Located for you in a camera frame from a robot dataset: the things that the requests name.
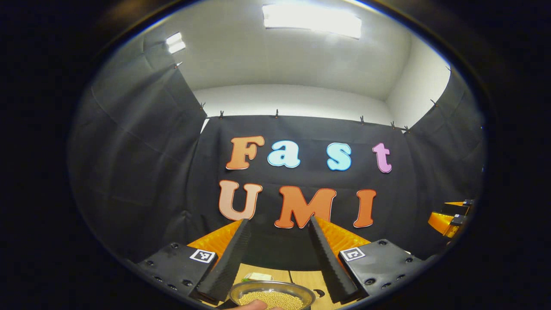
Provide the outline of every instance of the metal bowl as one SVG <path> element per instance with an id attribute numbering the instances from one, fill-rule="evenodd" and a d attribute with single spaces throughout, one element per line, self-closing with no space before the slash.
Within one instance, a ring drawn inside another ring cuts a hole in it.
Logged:
<path id="1" fill-rule="evenodd" d="M 251 292 L 281 292 L 302 300 L 302 309 L 310 307 L 316 301 L 316 295 L 308 288 L 288 282 L 280 281 L 247 281 L 234 285 L 230 289 L 230 299 L 239 304 L 239 298 Z"/>

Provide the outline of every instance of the fluorescent light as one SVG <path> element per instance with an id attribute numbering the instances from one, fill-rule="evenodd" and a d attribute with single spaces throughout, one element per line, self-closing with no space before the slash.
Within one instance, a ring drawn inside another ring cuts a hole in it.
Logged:
<path id="1" fill-rule="evenodd" d="M 168 39 L 166 39 L 166 43 L 168 45 L 172 45 L 178 41 L 181 41 L 182 40 L 182 34 L 181 33 L 177 33 L 177 34 L 174 34 L 174 35 L 171 35 L 169 36 Z"/>
<path id="2" fill-rule="evenodd" d="M 266 28 L 299 28 L 360 38 L 361 19 L 344 11 L 301 4 L 262 7 Z"/>
<path id="3" fill-rule="evenodd" d="M 186 44 L 184 44 L 184 42 L 180 41 L 176 44 L 173 44 L 173 45 L 170 45 L 169 46 L 169 53 L 171 54 L 174 54 L 180 50 L 183 50 L 186 48 Z"/>
<path id="4" fill-rule="evenodd" d="M 181 33 L 169 36 L 168 39 L 166 39 L 166 44 L 169 46 L 169 52 L 171 54 L 174 54 L 186 48 L 186 45 L 182 41 Z"/>

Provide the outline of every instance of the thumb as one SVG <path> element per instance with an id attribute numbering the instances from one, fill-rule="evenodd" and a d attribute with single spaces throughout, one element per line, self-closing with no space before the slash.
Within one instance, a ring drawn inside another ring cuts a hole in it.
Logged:
<path id="1" fill-rule="evenodd" d="M 237 308 L 232 308 L 232 309 L 229 309 L 229 310 L 266 310 L 266 308 L 268 308 L 268 305 L 266 303 L 264 303 L 263 301 L 253 300 L 248 304 L 245 304 L 243 306 L 239 306 Z"/>

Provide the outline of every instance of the beans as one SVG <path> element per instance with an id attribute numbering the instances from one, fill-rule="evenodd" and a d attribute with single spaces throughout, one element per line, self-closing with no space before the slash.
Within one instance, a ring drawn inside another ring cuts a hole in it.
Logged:
<path id="1" fill-rule="evenodd" d="M 243 306 L 256 299 L 265 302 L 268 305 L 267 309 L 280 307 L 284 310 L 300 310 L 302 308 L 300 298 L 281 292 L 250 292 L 239 298 L 239 305 Z"/>

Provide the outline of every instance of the black backdrop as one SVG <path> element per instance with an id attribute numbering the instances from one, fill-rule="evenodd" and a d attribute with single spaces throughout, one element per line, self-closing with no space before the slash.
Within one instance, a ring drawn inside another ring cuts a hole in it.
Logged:
<path id="1" fill-rule="evenodd" d="M 273 224 L 282 208 L 281 186 L 298 186 L 307 202 L 320 188 L 335 189 L 333 223 L 368 240 L 387 238 L 422 259 L 448 241 L 428 225 L 430 213 L 480 191 L 483 118 L 454 69 L 436 105 L 406 133 L 315 117 L 226 116 L 211 118 L 199 134 L 206 114 L 165 37 L 162 26 L 153 27 L 112 55 L 85 91 L 70 140 L 75 198 L 91 228 L 121 257 L 138 262 L 168 242 L 189 243 L 230 223 L 218 211 L 221 180 L 240 184 L 236 210 L 245 205 L 244 184 L 264 187 L 244 263 L 290 270 L 316 270 L 318 263 L 305 229 Z M 258 135 L 266 144 L 250 167 L 225 169 L 231 139 Z M 298 167 L 268 164 L 271 145 L 280 140 L 299 145 Z M 346 171 L 327 167 L 326 148 L 333 142 L 352 148 Z M 390 150 L 390 173 L 377 167 L 372 148 L 379 143 Z M 363 189 L 377 192 L 374 224 L 355 228 L 356 192 Z"/>
<path id="2" fill-rule="evenodd" d="M 227 170 L 233 137 L 263 136 L 265 144 L 257 148 L 256 157 L 244 170 Z M 291 140 L 299 146 L 300 164 L 296 168 L 275 167 L 268 163 L 272 144 Z M 346 171 L 331 171 L 327 166 L 326 148 L 330 143 L 350 145 L 352 165 Z M 383 142 L 390 150 L 387 160 L 392 171 L 382 173 L 377 167 L 372 148 Z M 297 186 L 306 202 L 319 189 L 337 192 L 331 209 L 331 222 L 368 240 L 388 238 L 410 250 L 417 208 L 414 170 L 406 139 L 400 130 L 389 126 L 355 121 L 322 119 L 301 116 L 229 116 L 211 118 L 203 130 L 190 171 L 187 201 L 196 225 L 192 237 L 231 221 L 218 211 L 220 180 L 236 181 L 240 188 L 234 194 L 234 209 L 245 206 L 246 183 L 263 187 L 258 194 L 256 213 L 251 220 L 252 237 L 244 263 L 272 269 L 319 270 L 315 252 L 305 228 L 277 228 L 283 197 L 282 186 Z M 359 199 L 363 189 L 377 192 L 374 198 L 369 227 L 354 228 L 358 218 Z"/>

